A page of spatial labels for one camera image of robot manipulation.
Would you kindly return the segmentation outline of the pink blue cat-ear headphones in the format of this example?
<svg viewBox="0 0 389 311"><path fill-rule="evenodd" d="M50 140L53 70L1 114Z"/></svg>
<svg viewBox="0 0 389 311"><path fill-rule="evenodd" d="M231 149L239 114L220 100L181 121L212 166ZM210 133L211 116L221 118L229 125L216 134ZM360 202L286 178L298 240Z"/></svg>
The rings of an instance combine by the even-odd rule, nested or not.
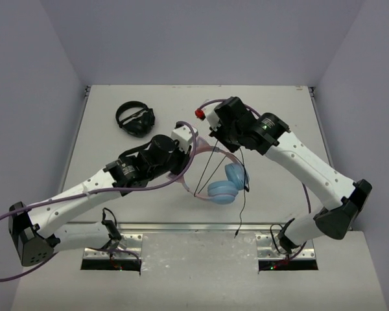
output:
<svg viewBox="0 0 389 311"><path fill-rule="evenodd" d="M225 158L228 158L231 161L231 163L224 167L226 179L210 183L207 186L206 195L192 191L187 185L184 177L177 179L177 183L181 184L183 188L195 198L219 205L231 204L235 201L240 191L249 191L249 175L243 163L237 159L235 155L217 146L211 146L203 137L198 137L196 142L196 156L205 152L210 152L211 154L214 152L223 154Z"/></svg>

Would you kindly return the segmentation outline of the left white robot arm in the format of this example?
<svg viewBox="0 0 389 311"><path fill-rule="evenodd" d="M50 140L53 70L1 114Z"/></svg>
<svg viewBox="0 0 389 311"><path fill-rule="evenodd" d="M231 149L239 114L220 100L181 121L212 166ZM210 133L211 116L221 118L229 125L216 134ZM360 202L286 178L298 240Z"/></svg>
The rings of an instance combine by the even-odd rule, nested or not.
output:
<svg viewBox="0 0 389 311"><path fill-rule="evenodd" d="M192 137L155 135L150 142L123 152L95 175L43 202L41 207L25 211L25 204L13 204L8 228L21 265L39 264L68 249L115 249L122 236L113 220L103 217L84 228L71 221L103 203L145 188L166 173L183 172L192 160L194 145Z"/></svg>

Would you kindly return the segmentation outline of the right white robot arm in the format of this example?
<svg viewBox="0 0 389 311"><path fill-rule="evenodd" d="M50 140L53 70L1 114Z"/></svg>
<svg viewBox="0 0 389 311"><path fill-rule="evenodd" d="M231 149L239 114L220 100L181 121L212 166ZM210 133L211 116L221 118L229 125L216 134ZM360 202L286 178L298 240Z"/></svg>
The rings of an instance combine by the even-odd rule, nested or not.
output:
<svg viewBox="0 0 389 311"><path fill-rule="evenodd" d="M258 152L290 172L321 202L317 210L284 225L277 236L282 250L291 254L320 236L345 237L363 210L371 183L342 175L310 151L286 122L273 113L259 115L239 97L212 100L196 114L208 121L210 136L230 152L241 147Z"/></svg>

